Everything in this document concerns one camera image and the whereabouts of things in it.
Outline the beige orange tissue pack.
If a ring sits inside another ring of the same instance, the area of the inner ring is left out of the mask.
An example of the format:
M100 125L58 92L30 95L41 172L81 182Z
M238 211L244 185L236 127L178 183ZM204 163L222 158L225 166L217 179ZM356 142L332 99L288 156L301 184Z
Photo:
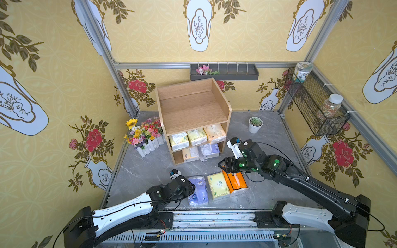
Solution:
M207 126L203 129L207 135L207 140L210 144L217 144L226 140L226 133L223 130L221 124Z

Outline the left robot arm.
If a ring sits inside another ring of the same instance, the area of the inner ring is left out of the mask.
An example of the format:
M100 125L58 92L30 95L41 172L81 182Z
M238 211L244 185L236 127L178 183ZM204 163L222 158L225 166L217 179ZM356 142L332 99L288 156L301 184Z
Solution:
M141 195L113 207L80 209L63 228L65 248L93 248L130 229L156 225L159 210L170 202L180 202L192 195L195 185L176 175L167 185L150 187Z

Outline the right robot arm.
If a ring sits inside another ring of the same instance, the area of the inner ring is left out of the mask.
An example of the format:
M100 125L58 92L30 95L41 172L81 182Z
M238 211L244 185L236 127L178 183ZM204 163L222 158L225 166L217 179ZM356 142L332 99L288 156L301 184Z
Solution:
M288 159L267 155L258 143L233 138L227 143L233 156L218 166L226 173L256 172L264 179L290 187L320 205L320 208L297 206L278 201L271 212L274 225L296 224L325 230L344 243L363 248L370 222L371 200L338 191L300 170Z

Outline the purple tissue pack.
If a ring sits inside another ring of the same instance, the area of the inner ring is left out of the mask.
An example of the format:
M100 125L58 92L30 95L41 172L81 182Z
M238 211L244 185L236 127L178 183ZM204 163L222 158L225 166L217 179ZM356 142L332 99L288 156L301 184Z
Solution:
M209 198L205 177L189 177L188 180L195 186L194 193L188 197L189 205L192 207L202 207L208 205Z

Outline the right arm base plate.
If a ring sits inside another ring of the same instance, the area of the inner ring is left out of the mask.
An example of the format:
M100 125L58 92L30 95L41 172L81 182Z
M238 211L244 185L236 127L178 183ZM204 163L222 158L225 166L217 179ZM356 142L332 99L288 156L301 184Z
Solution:
M289 223L283 217L283 208L286 204L286 201L277 201L272 211L256 211L253 222L258 228L287 227Z

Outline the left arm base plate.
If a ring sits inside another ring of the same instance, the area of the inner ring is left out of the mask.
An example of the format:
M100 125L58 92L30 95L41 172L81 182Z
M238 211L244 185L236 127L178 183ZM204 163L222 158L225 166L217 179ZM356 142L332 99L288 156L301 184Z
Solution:
M158 216L155 218L155 223L152 229L172 229L173 228L173 212L159 212Z

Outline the yellow green tissue pack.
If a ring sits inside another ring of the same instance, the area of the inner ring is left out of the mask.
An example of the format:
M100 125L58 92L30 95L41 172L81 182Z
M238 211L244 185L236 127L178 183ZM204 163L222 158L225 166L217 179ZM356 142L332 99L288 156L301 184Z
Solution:
M222 172L208 175L207 180L213 200L220 200L230 196L231 193Z

